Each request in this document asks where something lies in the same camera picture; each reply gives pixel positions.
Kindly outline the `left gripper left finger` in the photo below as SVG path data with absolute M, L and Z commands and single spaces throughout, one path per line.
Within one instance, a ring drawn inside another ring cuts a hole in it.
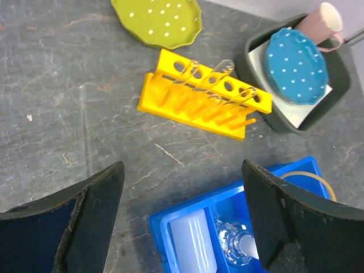
M 125 166 L 1 213 L 1 272 L 102 272 Z

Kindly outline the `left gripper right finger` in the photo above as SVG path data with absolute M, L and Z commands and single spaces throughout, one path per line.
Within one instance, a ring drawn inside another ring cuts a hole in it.
M 363 210 L 331 201 L 250 160 L 243 186 L 260 265 L 269 270 L 296 243 L 306 272 L 363 272 Z

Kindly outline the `glass flask white stopper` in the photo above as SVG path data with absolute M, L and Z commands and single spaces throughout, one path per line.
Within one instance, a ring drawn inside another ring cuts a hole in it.
M 255 238 L 241 222 L 218 220 L 217 235 L 227 264 L 242 267 L 252 260 L 259 260 Z

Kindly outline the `yellow rubber tube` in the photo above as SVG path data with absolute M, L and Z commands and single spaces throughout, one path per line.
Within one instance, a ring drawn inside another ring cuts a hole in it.
M 335 194 L 333 188 L 322 177 L 320 177 L 314 173 L 310 173 L 310 172 L 306 172 L 306 171 L 291 171 L 291 172 L 287 172 L 287 173 L 281 175 L 280 178 L 285 179 L 286 177 L 290 177 L 290 176 L 306 176 L 306 177 L 311 177 L 311 178 L 319 181 L 328 191 L 330 199 L 334 202 L 337 202 L 337 197 L 336 197 L 336 194 Z

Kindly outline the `wash bottle red cap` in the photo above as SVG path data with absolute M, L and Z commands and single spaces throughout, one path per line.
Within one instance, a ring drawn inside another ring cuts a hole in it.
M 217 272 L 203 209 L 172 221 L 170 226 L 180 272 Z

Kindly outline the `clear test tube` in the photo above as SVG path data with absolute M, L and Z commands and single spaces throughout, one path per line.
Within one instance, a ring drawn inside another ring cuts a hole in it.
M 213 110 L 218 105 L 220 105 L 222 101 L 223 98 L 219 95 L 213 94 L 209 96 L 202 104 L 202 109 L 200 111 L 200 114 L 203 115 L 205 113 L 208 113 L 209 111 Z
M 201 82 L 196 85 L 194 91 L 208 92 L 213 89 L 226 76 L 230 75 L 235 68 L 235 64 L 230 59 L 224 59 L 210 71 Z
M 224 107 L 228 109 L 234 109 L 243 105 L 247 100 L 253 98 L 257 93 L 257 89 L 253 86 L 248 88 L 240 88 L 239 94 L 232 99 L 228 100 L 223 104 Z

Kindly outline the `dark green tray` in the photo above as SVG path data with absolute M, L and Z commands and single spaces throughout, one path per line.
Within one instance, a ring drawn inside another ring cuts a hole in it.
M 275 23 L 247 39 L 243 46 L 243 52 L 239 53 L 234 60 L 238 78 L 261 89 L 263 82 L 259 78 L 258 72 L 253 68 L 253 62 L 249 60 L 248 53 L 261 46 L 264 42 L 267 42 L 274 32 L 277 32 L 283 27 L 295 27 L 306 16 L 306 14 L 299 14 Z M 289 123 L 288 119 L 284 117 L 276 105 L 272 106 L 272 113 L 262 115 L 274 131 L 283 134 L 294 133 L 305 135 L 324 123 L 325 118 L 329 116 L 333 108 L 350 89 L 351 79 L 344 60 L 344 49 L 345 47 L 341 46 L 341 48 L 335 51 L 323 54 L 328 67 L 329 85 L 333 90 L 314 107 L 313 111 L 308 114 L 298 128 L 295 128 Z

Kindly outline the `clear glass tube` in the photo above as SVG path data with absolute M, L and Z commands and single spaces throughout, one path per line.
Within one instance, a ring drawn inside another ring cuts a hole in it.
M 175 78 L 173 84 L 171 85 L 171 90 L 178 90 L 182 88 L 188 80 L 195 75 L 198 71 L 199 63 L 196 60 L 191 60 L 188 65 L 183 69 L 183 71 Z

